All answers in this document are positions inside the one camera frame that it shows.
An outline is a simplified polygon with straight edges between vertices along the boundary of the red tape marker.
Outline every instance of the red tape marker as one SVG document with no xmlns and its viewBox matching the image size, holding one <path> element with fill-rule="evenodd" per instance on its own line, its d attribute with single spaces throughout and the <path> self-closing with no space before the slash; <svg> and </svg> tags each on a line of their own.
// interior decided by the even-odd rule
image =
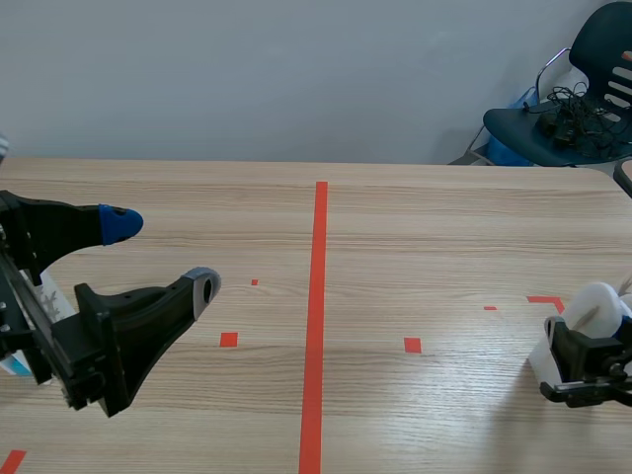
<svg viewBox="0 0 632 474">
<path fill-rule="evenodd" d="M 564 303 L 559 296 L 527 296 L 526 300 L 529 303 L 551 303 L 555 305 L 558 313 L 564 312 Z"/>
<path fill-rule="evenodd" d="M 422 340 L 419 338 L 404 338 L 404 351 L 410 354 L 421 354 Z"/>
<path fill-rule="evenodd" d="M 22 464 L 22 461 L 24 460 L 24 457 L 26 455 L 26 451 L 20 451 L 16 449 L 11 451 L 9 453 L 9 457 L 7 457 L 7 460 L 4 461 L 4 464 L 2 465 L 2 467 L 0 467 L 0 474 L 14 474 L 20 467 L 20 464 Z"/>
<path fill-rule="evenodd" d="M 323 340 L 325 336 L 325 252 L 327 183 L 316 183 L 312 262 L 307 303 L 307 335 L 300 423 L 298 474 L 320 474 L 323 441 Z"/>
<path fill-rule="evenodd" d="M 236 348 L 239 333 L 221 333 L 219 338 L 219 346 L 221 348 Z"/>
</svg>

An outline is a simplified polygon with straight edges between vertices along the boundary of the white object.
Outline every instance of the white object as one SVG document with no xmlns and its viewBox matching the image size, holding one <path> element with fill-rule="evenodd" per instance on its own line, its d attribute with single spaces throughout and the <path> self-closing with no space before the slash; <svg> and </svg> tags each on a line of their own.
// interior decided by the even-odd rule
<svg viewBox="0 0 632 474">
<path fill-rule="evenodd" d="M 591 283 L 573 298 L 562 318 L 569 329 L 590 338 L 610 338 L 621 326 L 623 316 L 632 317 L 624 298 L 632 300 L 632 295 L 619 296 L 606 283 Z M 562 383 L 544 328 L 542 339 L 529 355 L 529 362 L 538 383 L 547 382 L 552 387 Z M 626 369 L 629 368 L 632 368 L 632 362 L 626 365 Z"/>
<path fill-rule="evenodd" d="M 56 322 L 75 314 L 75 309 L 66 299 L 59 289 L 59 286 L 57 286 L 57 283 L 54 282 L 48 272 L 43 272 L 40 277 L 41 285 L 34 288 L 34 290 L 39 298 L 39 302 L 46 310 L 46 314 L 50 320 Z M 0 367 L 4 368 L 11 375 L 31 374 L 31 368 L 29 367 L 22 351 L 17 351 L 4 360 L 0 360 Z"/>
</svg>

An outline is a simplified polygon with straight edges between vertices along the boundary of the wooden table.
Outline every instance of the wooden table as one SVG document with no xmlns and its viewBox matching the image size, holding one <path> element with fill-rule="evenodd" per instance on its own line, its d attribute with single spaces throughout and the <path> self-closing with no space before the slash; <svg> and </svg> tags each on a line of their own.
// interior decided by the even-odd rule
<svg viewBox="0 0 632 474">
<path fill-rule="evenodd" d="M 632 267 L 632 202 L 599 172 L 8 159 L 0 180 L 144 216 L 136 238 L 51 267 L 68 295 L 82 281 L 103 293 L 165 285 L 196 266 L 223 277 L 112 419 L 67 409 L 54 383 L 0 374 L 0 462 L 25 450 L 19 474 L 315 474 L 321 450 L 335 474 L 632 466 L 631 410 L 547 402 L 524 363 L 555 313 L 527 296 L 568 300 Z M 317 182 L 328 189 L 315 197 Z M 226 332 L 237 348 L 219 346 Z"/>
</svg>

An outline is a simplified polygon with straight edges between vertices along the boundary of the white wall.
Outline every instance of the white wall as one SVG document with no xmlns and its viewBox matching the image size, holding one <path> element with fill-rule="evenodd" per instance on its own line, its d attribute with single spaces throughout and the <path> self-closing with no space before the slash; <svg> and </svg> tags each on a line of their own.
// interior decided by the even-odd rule
<svg viewBox="0 0 632 474">
<path fill-rule="evenodd" d="M 14 155 L 446 163 L 603 0 L 3 0 Z"/>
</svg>

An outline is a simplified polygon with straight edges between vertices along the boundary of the black chair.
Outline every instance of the black chair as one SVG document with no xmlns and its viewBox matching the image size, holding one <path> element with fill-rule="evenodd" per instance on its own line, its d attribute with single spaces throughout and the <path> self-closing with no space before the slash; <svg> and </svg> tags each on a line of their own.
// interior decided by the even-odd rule
<svg viewBox="0 0 632 474">
<path fill-rule="evenodd" d="M 596 109 L 603 109 L 620 118 L 620 121 L 612 123 L 612 131 L 621 133 L 617 136 L 617 146 L 610 151 L 616 156 L 597 156 L 597 153 L 580 153 L 574 148 L 556 146 L 552 137 L 545 136 L 535 126 L 540 115 L 524 110 L 487 111 L 483 119 L 485 127 L 507 148 L 541 166 L 589 165 L 631 156 L 632 3 L 611 3 L 592 14 L 573 47 L 560 51 L 538 74 L 538 103 L 540 76 L 567 50 L 571 51 L 571 63 L 589 78 L 590 84 L 585 95 L 587 101 L 595 104 Z M 551 103 L 544 103 L 531 108 L 531 111 L 537 113 L 550 109 Z"/>
</svg>

